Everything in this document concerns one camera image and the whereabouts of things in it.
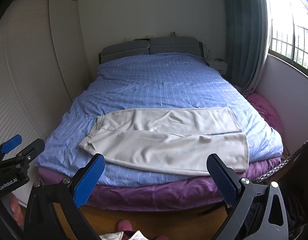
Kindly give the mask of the left hand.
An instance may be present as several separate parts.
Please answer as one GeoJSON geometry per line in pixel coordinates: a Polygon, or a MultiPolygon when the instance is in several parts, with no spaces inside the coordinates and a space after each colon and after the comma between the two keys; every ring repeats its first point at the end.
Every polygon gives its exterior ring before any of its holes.
{"type": "Polygon", "coordinates": [[[18,199],[16,198],[14,194],[11,194],[10,209],[12,211],[12,217],[14,221],[17,223],[18,226],[23,227],[24,226],[24,216],[21,210],[21,206],[18,202],[18,199]]]}

